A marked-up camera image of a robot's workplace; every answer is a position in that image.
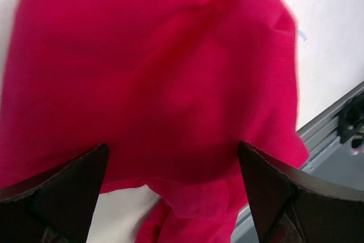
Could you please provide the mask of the pink red t shirt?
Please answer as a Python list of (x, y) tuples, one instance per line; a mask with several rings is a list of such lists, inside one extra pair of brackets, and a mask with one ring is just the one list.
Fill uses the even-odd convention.
[(1, 186), (105, 143), (103, 192), (161, 201), (137, 242), (229, 242), (237, 147), (300, 167), (296, 26), (281, 0), (20, 0), (1, 98)]

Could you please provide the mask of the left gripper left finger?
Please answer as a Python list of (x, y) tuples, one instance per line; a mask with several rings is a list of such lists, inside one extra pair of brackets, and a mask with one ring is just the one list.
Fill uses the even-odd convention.
[(86, 242), (109, 160), (100, 144), (1, 189), (1, 242)]

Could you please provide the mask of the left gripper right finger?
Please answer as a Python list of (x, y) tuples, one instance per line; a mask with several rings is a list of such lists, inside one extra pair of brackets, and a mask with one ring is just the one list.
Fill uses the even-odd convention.
[(363, 242), (363, 191), (241, 142), (238, 158), (259, 242)]

